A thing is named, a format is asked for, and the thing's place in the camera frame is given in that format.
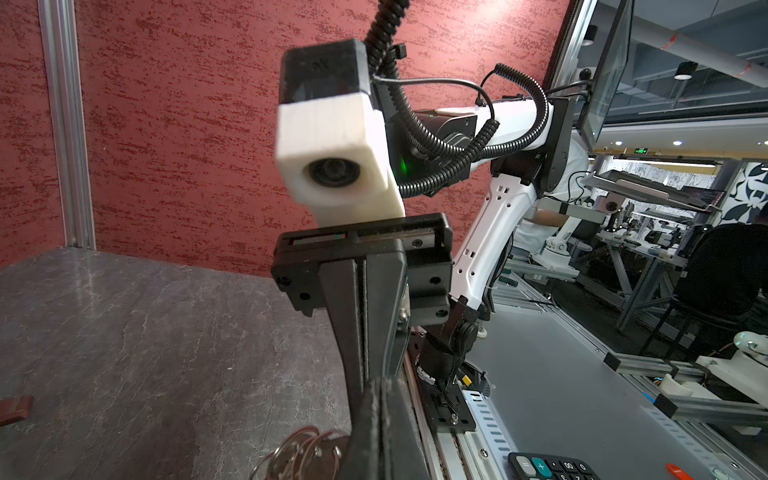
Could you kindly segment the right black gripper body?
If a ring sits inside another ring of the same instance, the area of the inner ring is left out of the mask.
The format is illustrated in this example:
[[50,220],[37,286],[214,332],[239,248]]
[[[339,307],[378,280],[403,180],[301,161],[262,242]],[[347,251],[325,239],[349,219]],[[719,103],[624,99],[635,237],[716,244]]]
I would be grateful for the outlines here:
[[360,303],[374,313],[392,308],[413,326],[448,319],[453,231],[441,213],[355,223],[282,234],[276,244],[272,277],[298,311],[310,316],[325,306],[321,266],[352,260],[364,271]]

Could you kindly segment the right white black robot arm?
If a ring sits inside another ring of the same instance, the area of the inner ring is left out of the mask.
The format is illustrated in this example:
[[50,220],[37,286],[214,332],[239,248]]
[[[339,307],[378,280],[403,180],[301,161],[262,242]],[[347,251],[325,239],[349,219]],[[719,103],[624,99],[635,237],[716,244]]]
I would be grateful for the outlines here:
[[450,402],[514,229],[571,161],[573,100],[505,64],[523,98],[477,86],[472,107],[415,112],[394,40],[408,7],[383,1],[364,40],[290,49],[280,71],[275,162],[317,226],[280,236],[271,273],[295,309],[327,311],[353,420],[414,326]]

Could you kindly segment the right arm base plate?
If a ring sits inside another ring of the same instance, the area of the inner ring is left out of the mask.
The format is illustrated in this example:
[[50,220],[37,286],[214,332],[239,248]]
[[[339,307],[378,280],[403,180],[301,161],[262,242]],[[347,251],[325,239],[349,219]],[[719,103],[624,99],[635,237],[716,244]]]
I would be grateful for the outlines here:
[[427,423],[433,433],[461,434],[475,431],[472,407],[478,407],[491,393],[487,372],[471,362],[458,369],[458,379],[444,389],[418,365],[419,392]]

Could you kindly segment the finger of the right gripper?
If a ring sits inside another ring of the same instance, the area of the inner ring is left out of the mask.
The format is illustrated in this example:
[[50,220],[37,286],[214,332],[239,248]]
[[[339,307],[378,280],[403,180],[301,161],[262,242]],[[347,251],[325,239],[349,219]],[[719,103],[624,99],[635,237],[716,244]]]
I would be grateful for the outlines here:
[[343,363],[350,418],[357,420],[367,378],[357,263],[354,259],[322,263],[318,276]]
[[408,320],[401,321],[406,286],[406,256],[401,251],[366,259],[365,345],[367,378],[398,375],[407,347]]

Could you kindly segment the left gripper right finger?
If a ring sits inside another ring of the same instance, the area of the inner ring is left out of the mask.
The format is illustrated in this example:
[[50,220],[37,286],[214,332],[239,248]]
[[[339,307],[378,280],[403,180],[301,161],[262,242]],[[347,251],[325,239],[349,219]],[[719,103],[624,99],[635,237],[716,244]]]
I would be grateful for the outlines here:
[[414,430],[402,383],[386,379],[386,437],[391,479],[429,479],[426,461],[419,446],[419,434]]

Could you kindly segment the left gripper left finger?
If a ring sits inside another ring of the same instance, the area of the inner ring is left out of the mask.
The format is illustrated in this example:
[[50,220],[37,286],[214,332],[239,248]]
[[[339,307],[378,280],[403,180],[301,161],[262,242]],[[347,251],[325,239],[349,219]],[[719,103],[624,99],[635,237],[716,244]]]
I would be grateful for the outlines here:
[[339,479],[390,478],[386,406],[389,393],[389,379],[375,379],[366,386],[338,473]]

